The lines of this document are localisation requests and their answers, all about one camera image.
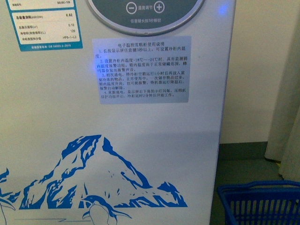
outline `white label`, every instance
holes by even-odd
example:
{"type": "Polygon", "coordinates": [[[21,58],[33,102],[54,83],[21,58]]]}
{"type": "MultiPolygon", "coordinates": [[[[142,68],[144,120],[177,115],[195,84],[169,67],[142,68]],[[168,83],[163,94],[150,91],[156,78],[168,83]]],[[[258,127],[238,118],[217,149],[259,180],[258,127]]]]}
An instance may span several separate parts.
{"type": "Polygon", "coordinates": [[[191,37],[93,40],[102,104],[188,101],[191,37]]]}
{"type": "Polygon", "coordinates": [[[72,8],[73,0],[8,0],[11,10],[72,8]]]}
{"type": "Polygon", "coordinates": [[[20,43],[80,41],[75,10],[12,13],[20,43]]]}

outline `white wall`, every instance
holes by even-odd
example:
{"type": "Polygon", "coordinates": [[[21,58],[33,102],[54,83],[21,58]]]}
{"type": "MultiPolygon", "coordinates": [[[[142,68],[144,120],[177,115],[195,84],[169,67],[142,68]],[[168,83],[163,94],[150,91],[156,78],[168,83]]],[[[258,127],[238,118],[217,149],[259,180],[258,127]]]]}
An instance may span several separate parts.
{"type": "Polygon", "coordinates": [[[237,0],[221,143],[264,142],[300,0],[237,0]]]}

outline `penguin illustration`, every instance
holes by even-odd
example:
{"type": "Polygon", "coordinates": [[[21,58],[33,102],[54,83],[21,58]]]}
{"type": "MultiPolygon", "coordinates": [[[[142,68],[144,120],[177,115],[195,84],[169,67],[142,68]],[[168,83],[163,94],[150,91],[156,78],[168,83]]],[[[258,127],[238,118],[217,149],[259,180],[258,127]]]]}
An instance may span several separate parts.
{"type": "Polygon", "coordinates": [[[117,216],[131,218],[128,214],[116,211],[104,198],[97,195],[88,195],[83,201],[90,202],[92,206],[84,213],[83,219],[90,217],[94,225],[117,225],[117,216]]]}
{"type": "Polygon", "coordinates": [[[11,208],[13,210],[15,210],[15,208],[8,200],[0,197],[0,225],[6,225],[6,218],[2,207],[11,208]]]}

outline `basket handle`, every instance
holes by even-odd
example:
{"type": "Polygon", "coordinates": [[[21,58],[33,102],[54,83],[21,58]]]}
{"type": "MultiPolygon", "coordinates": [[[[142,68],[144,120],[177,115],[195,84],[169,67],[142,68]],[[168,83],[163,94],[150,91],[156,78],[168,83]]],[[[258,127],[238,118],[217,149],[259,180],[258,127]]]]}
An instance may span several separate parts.
{"type": "Polygon", "coordinates": [[[295,182],[292,180],[261,180],[261,181],[253,181],[247,184],[221,185],[217,188],[217,191],[219,193],[222,193],[226,190],[249,189],[249,188],[254,188],[255,186],[275,186],[275,185],[291,185],[295,187],[300,187],[300,182],[295,182]]]}

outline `shopping basket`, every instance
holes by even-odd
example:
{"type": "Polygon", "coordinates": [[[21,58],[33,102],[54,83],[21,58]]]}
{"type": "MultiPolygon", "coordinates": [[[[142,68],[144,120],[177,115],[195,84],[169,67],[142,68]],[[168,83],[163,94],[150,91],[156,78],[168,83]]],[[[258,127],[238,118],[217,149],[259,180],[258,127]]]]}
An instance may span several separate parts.
{"type": "Polygon", "coordinates": [[[217,191],[227,225],[300,225],[299,182],[254,181],[217,191]]]}

